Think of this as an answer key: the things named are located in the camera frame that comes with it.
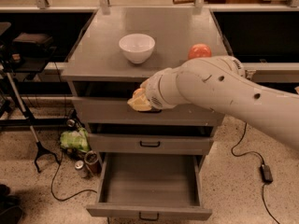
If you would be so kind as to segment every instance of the drawer handle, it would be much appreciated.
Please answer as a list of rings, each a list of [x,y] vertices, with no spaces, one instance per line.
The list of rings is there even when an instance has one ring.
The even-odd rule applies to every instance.
[[[139,219],[140,220],[145,220],[145,221],[157,221],[159,219],[159,213],[157,213],[156,218],[144,218],[141,216],[141,212],[139,212]]]
[[[139,142],[139,145],[142,147],[159,147],[160,146],[160,141],[158,142]]]

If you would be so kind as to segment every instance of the concrete floor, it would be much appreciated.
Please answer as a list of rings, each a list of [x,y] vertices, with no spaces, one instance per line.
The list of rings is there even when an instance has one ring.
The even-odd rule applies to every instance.
[[[65,113],[62,102],[39,102],[37,106],[35,101],[32,101],[32,105],[34,107],[31,107],[31,110],[36,118],[60,117]],[[71,104],[67,104],[66,110],[70,108]],[[14,111],[12,118],[18,117],[19,113]],[[224,119],[201,170],[204,207],[213,210],[210,219],[206,222],[157,221],[157,224],[276,223],[263,206],[261,195],[263,182],[259,173],[259,159],[254,155],[235,158],[231,154],[231,147],[241,137],[243,127],[244,123],[238,119],[232,117]],[[58,140],[63,129],[55,127],[37,130],[43,146],[61,157]],[[21,224],[107,223],[106,218],[91,217],[85,209],[87,204],[95,202],[93,192],[82,193],[63,203],[52,197],[50,184],[58,165],[52,156],[43,156],[38,161],[42,172],[37,173],[33,163],[36,145],[28,129],[3,129],[0,132],[0,140],[0,183],[8,185],[12,194],[21,197],[21,208],[24,211]],[[260,152],[272,169],[274,182],[265,187],[265,200],[274,217],[283,224],[298,223],[299,153],[252,127],[248,127],[243,142],[235,152],[248,150]],[[97,190],[99,175],[83,179],[75,171],[74,163],[75,161],[64,156],[54,182],[54,193],[59,198],[68,197],[82,189]],[[112,218],[110,223],[147,222]]]

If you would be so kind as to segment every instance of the red object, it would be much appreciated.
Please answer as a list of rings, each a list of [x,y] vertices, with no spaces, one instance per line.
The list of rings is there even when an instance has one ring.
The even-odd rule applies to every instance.
[[[206,44],[195,44],[189,49],[188,60],[198,57],[211,57],[212,51]]]

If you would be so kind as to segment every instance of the can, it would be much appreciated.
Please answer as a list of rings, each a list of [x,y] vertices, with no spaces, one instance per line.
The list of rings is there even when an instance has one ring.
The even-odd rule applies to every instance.
[[[80,177],[88,176],[88,170],[87,170],[87,167],[86,167],[84,161],[76,161],[75,169],[77,170]]]
[[[94,151],[85,154],[84,161],[93,174],[97,174],[99,170],[99,159]]]

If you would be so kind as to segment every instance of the closed drawer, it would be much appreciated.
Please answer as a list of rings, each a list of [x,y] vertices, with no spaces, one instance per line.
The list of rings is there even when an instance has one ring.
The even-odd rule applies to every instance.
[[[207,220],[197,159],[187,155],[107,153],[94,217]]]
[[[101,124],[89,134],[98,152],[206,155],[211,149],[212,127]]]
[[[83,123],[125,123],[164,125],[221,125],[223,114],[195,105],[179,105],[156,113],[134,111],[125,99],[73,98],[74,107]]]

